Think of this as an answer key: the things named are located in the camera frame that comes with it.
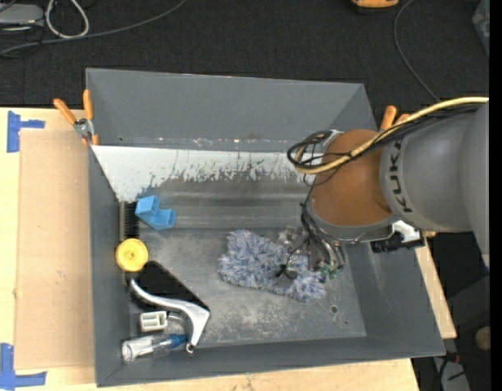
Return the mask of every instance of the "gray tray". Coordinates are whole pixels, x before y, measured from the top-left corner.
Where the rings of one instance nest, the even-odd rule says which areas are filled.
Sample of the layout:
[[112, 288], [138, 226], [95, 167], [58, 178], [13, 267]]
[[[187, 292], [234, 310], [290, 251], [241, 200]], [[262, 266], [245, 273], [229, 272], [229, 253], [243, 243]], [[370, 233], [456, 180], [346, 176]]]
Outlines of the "gray tray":
[[[318, 130], [375, 129], [360, 84], [88, 69], [101, 145], [89, 150], [95, 375], [99, 386], [444, 354], [415, 253], [346, 248], [325, 298], [301, 302], [224, 282], [228, 234], [275, 240], [308, 187], [285, 152]], [[127, 365], [137, 310], [114, 259], [119, 201], [155, 195], [173, 229], [141, 224], [150, 258], [211, 318], [196, 352]]]

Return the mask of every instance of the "cardboard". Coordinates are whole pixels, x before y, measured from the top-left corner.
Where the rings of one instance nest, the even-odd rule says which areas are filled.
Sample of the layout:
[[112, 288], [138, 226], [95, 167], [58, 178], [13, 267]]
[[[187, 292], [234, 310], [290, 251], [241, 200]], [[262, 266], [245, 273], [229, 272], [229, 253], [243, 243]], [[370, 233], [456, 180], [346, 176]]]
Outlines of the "cardboard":
[[91, 365], [86, 149], [71, 127], [20, 143], [15, 367]]

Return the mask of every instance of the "yellow cap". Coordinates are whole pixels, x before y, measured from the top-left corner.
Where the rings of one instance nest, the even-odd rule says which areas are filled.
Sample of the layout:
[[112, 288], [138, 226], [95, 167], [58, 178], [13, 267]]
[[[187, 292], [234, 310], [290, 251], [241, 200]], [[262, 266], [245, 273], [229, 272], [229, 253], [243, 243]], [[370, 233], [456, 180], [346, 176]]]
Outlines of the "yellow cap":
[[148, 250], [140, 240], [127, 239], [117, 246], [115, 260], [122, 270], [135, 272], [141, 270], [148, 262]]

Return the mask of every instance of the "blue duster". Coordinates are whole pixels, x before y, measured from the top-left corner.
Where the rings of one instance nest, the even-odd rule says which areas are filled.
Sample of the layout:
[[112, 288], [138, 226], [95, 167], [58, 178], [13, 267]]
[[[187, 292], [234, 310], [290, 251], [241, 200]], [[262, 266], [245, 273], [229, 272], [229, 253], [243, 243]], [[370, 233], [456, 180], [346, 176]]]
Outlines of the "blue duster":
[[300, 301], [325, 296], [320, 273], [309, 269], [307, 257], [292, 256], [290, 268], [297, 277], [290, 286], [277, 285], [276, 273], [288, 258], [288, 250], [251, 231], [233, 231], [227, 237], [227, 252], [218, 259], [218, 273], [224, 281], [241, 287], [267, 290]]

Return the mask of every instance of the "power cord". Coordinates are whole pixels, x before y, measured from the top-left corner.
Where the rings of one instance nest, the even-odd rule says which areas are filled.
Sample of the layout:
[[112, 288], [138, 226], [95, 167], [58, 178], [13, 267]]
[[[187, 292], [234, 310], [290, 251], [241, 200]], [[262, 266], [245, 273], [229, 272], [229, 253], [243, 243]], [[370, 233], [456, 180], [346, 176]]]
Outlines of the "power cord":
[[401, 14], [403, 13], [403, 11], [405, 9], [407, 9], [407, 7], [409, 7], [411, 4], [413, 4], [416, 0], [409, 0], [408, 2], [406, 2], [401, 9], [399, 9], [398, 11], [398, 14], [396, 15], [396, 17], [394, 18], [394, 27], [393, 27], [393, 31], [394, 31], [394, 43], [396, 44], [396, 48], [398, 48], [398, 52], [399, 54], [401, 55], [402, 59], [403, 59], [403, 62], [405, 63], [405, 65], [407, 65], [407, 68], [410, 70], [410, 72], [412, 73], [412, 75], [420, 82], [420, 84], [423, 86], [423, 88], [425, 88], [425, 90], [427, 90], [427, 92], [432, 96], [432, 98], [438, 102], [439, 101], [439, 98], [436, 94], [434, 94], [434, 92], [425, 84], [425, 82], [421, 79], [421, 77], [417, 74], [416, 71], [414, 71], [414, 68], [410, 65], [410, 63], [408, 62], [407, 58], [405, 57], [402, 49], [401, 49], [401, 46], [399, 45], [399, 40], [398, 40], [398, 20], [399, 20], [399, 17], [401, 16]]
[[165, 17], [165, 16], [173, 13], [174, 11], [178, 10], [186, 2], [187, 2], [187, 0], [181, 0], [178, 4], [176, 4], [175, 6], [173, 6], [168, 11], [160, 13], [159, 15], [153, 16], [153, 17], [151, 17], [149, 19], [143, 20], [143, 21], [138, 22], [136, 24], [131, 24], [131, 25], [125, 26], [123, 28], [113, 29], [113, 30], [107, 30], [107, 31], [98, 32], [98, 33], [90, 33], [90, 34], [87, 34], [87, 35], [84, 35], [84, 36], [68, 37], [68, 38], [65, 38], [65, 39], [60, 39], [60, 38], [46, 39], [46, 40], [41, 40], [41, 41], [37, 41], [37, 42], [29, 42], [29, 43], [25, 43], [25, 44], [22, 44], [22, 45], [12, 46], [12, 47], [10, 47], [8, 49], [5, 49], [4, 51], [0, 51], [0, 58], [2, 58], [2, 57], [3, 58], [9, 57], [8, 54], [10, 54], [11, 52], [20, 51], [20, 50], [23, 50], [23, 49], [32, 48], [32, 47], [36, 47], [36, 46], [51, 45], [51, 44], [63, 43], [63, 42], [74, 42], [74, 41], [78, 41], [78, 40], [81, 40], [81, 39], [91, 39], [93, 37], [104, 37], [104, 36], [112, 35], [114, 33], [120, 33], [120, 32], [125, 32], [127, 30], [135, 29], [135, 28], [138, 28], [139, 26], [144, 26], [145, 24], [149, 24], [151, 22], [159, 20], [159, 19], [161, 19], [161, 18], [163, 18], [163, 17]]
[[69, 0], [77, 9], [79, 14], [81, 15], [82, 19], [84, 20], [84, 29], [82, 32], [78, 33], [77, 35], [67, 35], [64, 33], [61, 33], [59, 30], [57, 30], [54, 25], [51, 23], [51, 12], [54, 8], [54, 3], [56, 0], [50, 0], [48, 2], [48, 6], [46, 7], [45, 11], [45, 20], [46, 20], [46, 26], [48, 26], [48, 29], [57, 37], [61, 37], [63, 39], [69, 39], [72, 37], [84, 37], [85, 35], [88, 34], [90, 31], [90, 21], [88, 20], [88, 16], [86, 15], [85, 11], [81, 7], [81, 5], [77, 2], [77, 0]]

